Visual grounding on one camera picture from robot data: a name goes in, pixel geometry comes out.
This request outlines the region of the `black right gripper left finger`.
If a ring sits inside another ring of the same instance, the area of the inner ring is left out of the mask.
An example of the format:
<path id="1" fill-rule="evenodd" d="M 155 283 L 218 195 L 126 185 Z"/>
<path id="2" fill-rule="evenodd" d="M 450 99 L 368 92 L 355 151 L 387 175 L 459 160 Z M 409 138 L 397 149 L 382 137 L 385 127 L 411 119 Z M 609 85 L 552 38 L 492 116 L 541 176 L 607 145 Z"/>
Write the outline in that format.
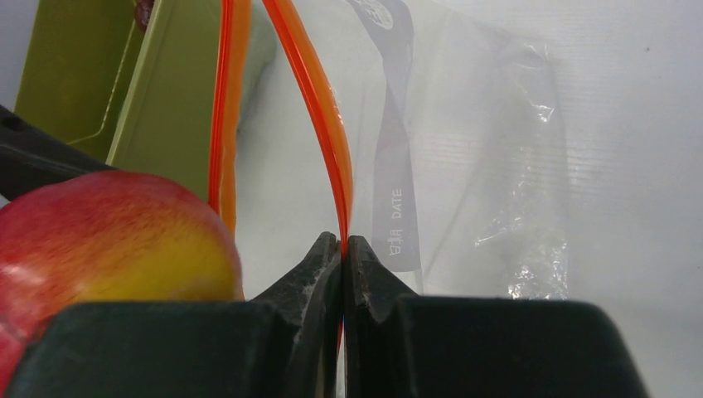
<path id="1" fill-rule="evenodd" d="M 342 335 L 337 237 L 323 232 L 287 274 L 251 301 L 275 310 L 263 387 L 268 397 L 334 397 Z"/>

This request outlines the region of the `red yellow apple toy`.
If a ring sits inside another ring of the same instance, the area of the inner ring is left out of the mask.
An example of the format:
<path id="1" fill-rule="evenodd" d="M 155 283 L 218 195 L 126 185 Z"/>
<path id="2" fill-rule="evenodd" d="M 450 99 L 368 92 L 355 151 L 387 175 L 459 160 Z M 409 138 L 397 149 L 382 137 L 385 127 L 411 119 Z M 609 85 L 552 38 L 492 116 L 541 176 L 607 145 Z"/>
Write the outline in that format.
<path id="1" fill-rule="evenodd" d="M 201 198 L 141 172 L 92 172 L 1 210 L 1 386 L 36 328 L 65 306 L 241 300 L 234 236 Z"/>

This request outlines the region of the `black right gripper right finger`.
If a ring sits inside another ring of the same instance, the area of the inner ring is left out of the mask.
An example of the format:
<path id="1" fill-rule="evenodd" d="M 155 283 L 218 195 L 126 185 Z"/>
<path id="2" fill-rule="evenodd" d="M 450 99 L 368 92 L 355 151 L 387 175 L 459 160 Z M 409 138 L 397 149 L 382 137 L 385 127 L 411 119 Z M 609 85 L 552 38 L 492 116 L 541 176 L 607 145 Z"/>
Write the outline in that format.
<path id="1" fill-rule="evenodd" d="M 404 367 L 397 299 L 415 292 L 388 270 L 366 238 L 351 236 L 342 261 L 347 397 L 397 397 Z"/>

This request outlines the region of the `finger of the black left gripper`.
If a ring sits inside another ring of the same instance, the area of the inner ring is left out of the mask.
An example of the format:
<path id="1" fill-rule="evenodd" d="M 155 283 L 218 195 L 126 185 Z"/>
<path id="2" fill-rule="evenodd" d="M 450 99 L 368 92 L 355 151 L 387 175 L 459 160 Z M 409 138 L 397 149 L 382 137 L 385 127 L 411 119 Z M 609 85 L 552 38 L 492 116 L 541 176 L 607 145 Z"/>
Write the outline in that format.
<path id="1" fill-rule="evenodd" d="M 111 168 L 1 108 L 1 195 L 6 199 Z"/>

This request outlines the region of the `clear zip bag orange zipper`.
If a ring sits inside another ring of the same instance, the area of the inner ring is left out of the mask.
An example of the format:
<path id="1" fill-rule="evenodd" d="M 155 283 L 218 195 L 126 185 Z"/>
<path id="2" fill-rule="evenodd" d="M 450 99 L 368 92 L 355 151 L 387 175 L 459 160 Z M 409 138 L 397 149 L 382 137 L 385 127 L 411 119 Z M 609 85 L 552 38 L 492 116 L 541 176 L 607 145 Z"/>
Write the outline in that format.
<path id="1" fill-rule="evenodd" d="M 348 230 L 421 294 L 562 299 L 563 124 L 538 41 L 433 1 L 254 1 L 237 126 L 236 233 L 255 296 L 324 231 L 327 167 L 269 18 L 311 42 L 344 137 Z"/>

